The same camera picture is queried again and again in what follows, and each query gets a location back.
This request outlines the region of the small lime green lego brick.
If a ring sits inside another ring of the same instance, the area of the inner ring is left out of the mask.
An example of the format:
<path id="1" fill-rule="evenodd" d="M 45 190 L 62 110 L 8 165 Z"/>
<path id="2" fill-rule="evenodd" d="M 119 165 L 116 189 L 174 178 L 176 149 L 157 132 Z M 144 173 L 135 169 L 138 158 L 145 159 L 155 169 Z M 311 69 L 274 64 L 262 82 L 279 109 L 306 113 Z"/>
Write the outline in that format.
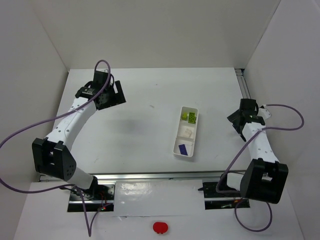
<path id="1" fill-rule="evenodd" d="M 183 112 L 181 114 L 181 120 L 182 121 L 187 121 L 188 120 L 188 113 L 187 112 Z"/>

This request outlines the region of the white lego brick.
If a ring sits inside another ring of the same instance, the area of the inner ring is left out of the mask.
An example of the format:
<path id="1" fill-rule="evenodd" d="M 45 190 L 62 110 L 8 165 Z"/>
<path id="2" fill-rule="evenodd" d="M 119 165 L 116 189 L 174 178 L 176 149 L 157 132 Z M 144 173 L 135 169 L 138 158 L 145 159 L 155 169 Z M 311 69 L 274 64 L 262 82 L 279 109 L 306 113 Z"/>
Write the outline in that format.
<path id="1" fill-rule="evenodd" d="M 193 134 L 193 127 L 185 127 L 184 130 L 182 131 L 182 137 L 184 138 L 191 138 Z"/>

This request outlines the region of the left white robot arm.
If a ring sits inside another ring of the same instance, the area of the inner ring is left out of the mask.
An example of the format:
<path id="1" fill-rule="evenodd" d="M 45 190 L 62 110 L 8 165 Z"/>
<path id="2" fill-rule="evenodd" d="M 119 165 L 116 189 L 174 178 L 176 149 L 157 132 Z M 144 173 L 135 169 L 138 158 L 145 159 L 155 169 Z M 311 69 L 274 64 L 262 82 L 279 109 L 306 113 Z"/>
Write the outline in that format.
<path id="1" fill-rule="evenodd" d="M 78 134 L 97 111 L 126 102 L 120 81 L 110 73 L 96 70 L 93 80 L 82 86 L 59 124 L 45 138 L 36 138 L 32 145 L 35 170 L 80 188 L 89 199 L 107 193 L 98 179 L 81 170 L 71 154 Z"/>

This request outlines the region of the blue lego plate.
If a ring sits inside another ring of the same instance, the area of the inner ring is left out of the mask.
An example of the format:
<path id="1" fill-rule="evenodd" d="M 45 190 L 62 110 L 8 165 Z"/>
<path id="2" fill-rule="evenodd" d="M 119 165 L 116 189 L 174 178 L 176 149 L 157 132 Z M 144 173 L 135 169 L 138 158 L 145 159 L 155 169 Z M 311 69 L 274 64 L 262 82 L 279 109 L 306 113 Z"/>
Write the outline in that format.
<path id="1" fill-rule="evenodd" d="M 179 148 L 179 152 L 181 155 L 184 155 L 184 156 L 188 155 L 187 148 L 186 148 L 185 144 L 179 144 L 178 148 Z"/>

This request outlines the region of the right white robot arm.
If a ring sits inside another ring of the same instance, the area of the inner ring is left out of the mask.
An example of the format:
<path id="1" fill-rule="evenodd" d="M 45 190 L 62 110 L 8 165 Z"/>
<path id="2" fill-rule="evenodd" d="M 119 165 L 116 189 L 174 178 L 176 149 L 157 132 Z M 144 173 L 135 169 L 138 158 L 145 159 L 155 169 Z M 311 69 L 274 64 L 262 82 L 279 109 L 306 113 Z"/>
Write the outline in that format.
<path id="1" fill-rule="evenodd" d="M 229 172 L 229 166 L 220 177 L 216 192 L 224 195 L 239 194 L 242 198 L 277 204 L 289 169 L 273 153 L 266 134 L 265 120 L 258 112 L 256 100 L 243 98 L 239 109 L 227 117 L 245 142 L 231 165 L 245 149 L 249 150 L 251 161 L 243 175 Z"/>

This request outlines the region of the long lime green lego brick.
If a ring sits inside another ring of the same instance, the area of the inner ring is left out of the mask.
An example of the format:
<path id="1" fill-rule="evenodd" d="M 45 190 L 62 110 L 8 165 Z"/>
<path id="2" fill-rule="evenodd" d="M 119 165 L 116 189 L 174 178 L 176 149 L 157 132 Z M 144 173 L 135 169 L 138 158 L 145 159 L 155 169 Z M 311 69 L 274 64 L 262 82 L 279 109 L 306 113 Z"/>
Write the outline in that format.
<path id="1" fill-rule="evenodd" d="M 197 120 L 197 116 L 194 112 L 190 112 L 188 115 L 188 123 L 189 124 L 195 124 Z"/>

